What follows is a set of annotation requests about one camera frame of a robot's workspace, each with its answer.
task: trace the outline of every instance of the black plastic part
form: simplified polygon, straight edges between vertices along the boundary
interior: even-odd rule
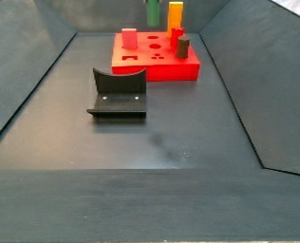
[[[93,69],[98,96],[87,112],[97,117],[146,116],[146,70],[110,75]]]

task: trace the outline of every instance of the hole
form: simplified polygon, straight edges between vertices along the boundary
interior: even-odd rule
[[[159,48],[162,48],[162,46],[161,46],[159,44],[151,44],[149,47],[153,48],[153,49],[159,49]]]
[[[122,60],[126,61],[127,59],[137,60],[138,56],[122,56]]]
[[[159,38],[159,36],[157,36],[157,35],[149,35],[147,36],[147,39],[151,39],[151,40],[158,39],[158,38]]]

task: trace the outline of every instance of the gray plastic surface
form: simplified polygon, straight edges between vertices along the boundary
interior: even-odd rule
[[[228,168],[0,171],[0,242],[300,241],[300,177]]]
[[[79,34],[0,138],[0,169],[260,168],[200,35],[190,37],[198,81],[147,83],[146,122],[97,123],[86,112],[93,68],[111,73],[113,34]]]
[[[0,130],[74,34],[41,0],[0,1]]]
[[[300,17],[232,0],[201,35],[264,166],[300,174]]]
[[[300,177],[261,168],[190,37],[200,80],[147,84],[146,123],[86,113],[113,34],[75,37],[0,137],[0,242],[300,240]]]
[[[143,0],[46,0],[61,16],[81,32],[118,32],[122,28],[149,30]],[[188,32],[198,33],[229,0],[184,0]],[[166,30],[169,1],[161,3],[161,25],[153,30]]]

